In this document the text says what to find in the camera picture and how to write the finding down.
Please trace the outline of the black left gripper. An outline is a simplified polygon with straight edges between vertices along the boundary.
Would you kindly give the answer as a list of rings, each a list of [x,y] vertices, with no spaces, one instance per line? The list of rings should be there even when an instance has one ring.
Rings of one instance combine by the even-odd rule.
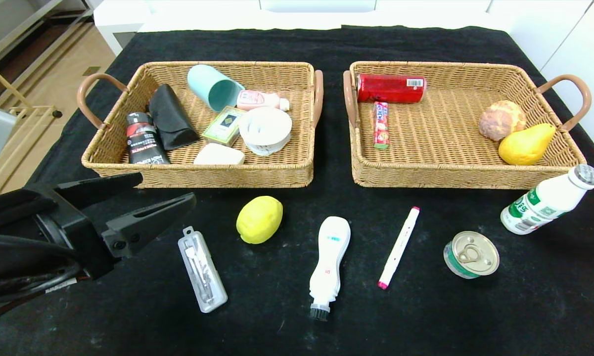
[[[101,234],[84,209],[127,192],[143,182],[139,172],[64,184],[33,184],[0,195],[0,236],[73,250],[82,271],[95,280],[113,270],[115,259],[136,255],[179,223],[197,204],[193,192],[139,208],[105,223]]]

